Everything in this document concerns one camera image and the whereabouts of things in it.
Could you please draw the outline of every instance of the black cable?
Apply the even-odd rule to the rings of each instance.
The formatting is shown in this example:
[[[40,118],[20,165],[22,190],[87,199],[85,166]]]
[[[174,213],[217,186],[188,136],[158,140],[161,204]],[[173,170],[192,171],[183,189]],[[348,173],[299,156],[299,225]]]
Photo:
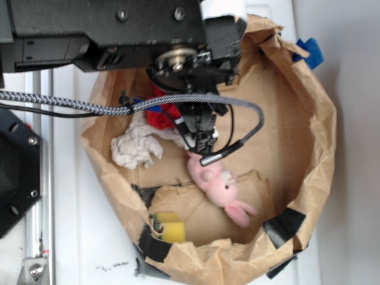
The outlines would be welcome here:
[[[1,103],[0,103],[0,109],[9,109],[9,110],[32,112],[32,113],[54,116],[54,117],[59,117],[59,118],[67,118],[67,119],[78,119],[78,118],[87,118],[87,117],[99,116],[99,115],[93,114],[93,113],[62,114],[62,113],[56,113],[56,112],[41,110],[41,109],[37,109],[37,108],[32,108],[32,107],[7,105],[7,104],[1,104]]]
[[[235,116],[233,114],[233,108],[232,108],[232,105],[228,105],[228,107],[230,107],[230,111],[231,111],[231,132],[230,132],[230,138],[228,139],[228,142],[223,148],[226,148],[230,145],[232,141],[233,133],[235,131]]]

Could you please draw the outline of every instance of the paper bag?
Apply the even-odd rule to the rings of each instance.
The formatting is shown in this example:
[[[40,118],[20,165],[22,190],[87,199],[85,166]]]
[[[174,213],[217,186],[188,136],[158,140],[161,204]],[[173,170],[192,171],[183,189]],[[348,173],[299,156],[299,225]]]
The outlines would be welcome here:
[[[145,169],[128,170],[111,159],[110,141],[131,118],[95,117],[83,121],[81,141],[116,215],[145,261],[188,284],[246,284],[304,250],[330,192],[334,172],[336,111],[305,61],[308,54],[283,40],[282,27],[250,16],[241,43],[240,74],[222,96],[261,106],[265,125],[223,162],[239,177],[240,197],[259,210],[240,229],[212,205],[186,171],[187,154],[158,138],[164,153]],[[144,70],[99,75],[91,102],[119,106],[122,90],[131,97],[152,94]],[[249,109],[236,108],[235,139],[257,124]],[[220,145],[230,131],[229,117],[217,118]],[[149,208],[139,188],[159,188]],[[186,242],[168,244],[151,234],[148,216],[175,211],[184,221]]]

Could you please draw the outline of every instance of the red toy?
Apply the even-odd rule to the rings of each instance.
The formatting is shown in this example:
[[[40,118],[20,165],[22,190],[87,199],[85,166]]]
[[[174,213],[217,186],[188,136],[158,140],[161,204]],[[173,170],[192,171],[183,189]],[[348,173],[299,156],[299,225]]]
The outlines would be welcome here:
[[[153,86],[153,97],[160,97],[166,95],[164,91],[159,89],[157,86],[155,86],[152,83]],[[163,110],[165,110],[170,116],[173,117],[174,120],[177,120],[181,117],[181,113],[179,113],[177,107],[174,104],[164,104],[160,106]],[[153,112],[153,111],[145,111],[145,116],[147,118],[147,122],[149,125],[157,128],[157,129],[168,129],[168,128],[174,128],[173,122],[164,114],[159,112]]]

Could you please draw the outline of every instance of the black metal bracket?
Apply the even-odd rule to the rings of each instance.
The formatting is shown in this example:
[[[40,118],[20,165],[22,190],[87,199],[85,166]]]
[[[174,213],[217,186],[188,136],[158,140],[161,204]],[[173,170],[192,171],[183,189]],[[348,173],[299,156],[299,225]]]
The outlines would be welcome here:
[[[42,139],[0,109],[0,238],[40,199]]]

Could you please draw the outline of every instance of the bolt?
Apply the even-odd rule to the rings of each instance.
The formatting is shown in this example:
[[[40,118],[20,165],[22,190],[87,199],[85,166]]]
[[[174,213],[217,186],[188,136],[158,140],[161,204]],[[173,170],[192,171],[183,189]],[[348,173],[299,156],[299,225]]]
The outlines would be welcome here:
[[[117,46],[109,47],[109,48],[107,49],[107,51],[108,51],[109,53],[115,53],[115,52],[118,51],[118,47],[117,47]]]
[[[192,92],[192,85],[191,85],[190,82],[186,83],[186,91],[187,91],[187,93],[191,93]]]
[[[177,21],[181,22],[183,18],[185,18],[185,9],[182,7],[177,7],[176,11],[174,12],[174,17]]]
[[[31,191],[30,195],[35,198],[38,196],[38,192],[36,190]]]
[[[35,281],[37,281],[38,278],[42,275],[42,272],[43,272],[43,267],[40,264],[33,264],[29,268],[29,273]]]
[[[176,62],[173,66],[172,66],[172,71],[173,72],[179,72],[183,70],[183,64],[180,63],[180,62]]]
[[[128,13],[125,10],[122,10],[122,9],[118,10],[118,13],[116,14],[116,16],[118,17],[118,20],[120,22],[125,22],[126,19],[128,19]]]
[[[234,79],[234,76],[232,74],[228,75],[226,78],[226,85],[227,86],[232,85],[233,79]]]
[[[38,138],[36,138],[36,137],[29,138],[28,143],[30,145],[37,145],[38,144]]]
[[[101,66],[98,66],[96,68],[96,70],[98,70],[98,71],[103,71],[103,70],[106,70],[106,69],[107,69],[107,67],[105,65],[101,65]]]
[[[204,63],[205,63],[205,64],[210,64],[212,60],[213,60],[213,59],[212,59],[211,55],[207,55],[207,56],[204,58]]]
[[[196,56],[194,56],[194,57],[191,59],[191,64],[192,64],[192,67],[193,67],[193,68],[197,68],[198,65],[199,65],[199,58],[197,58]]]

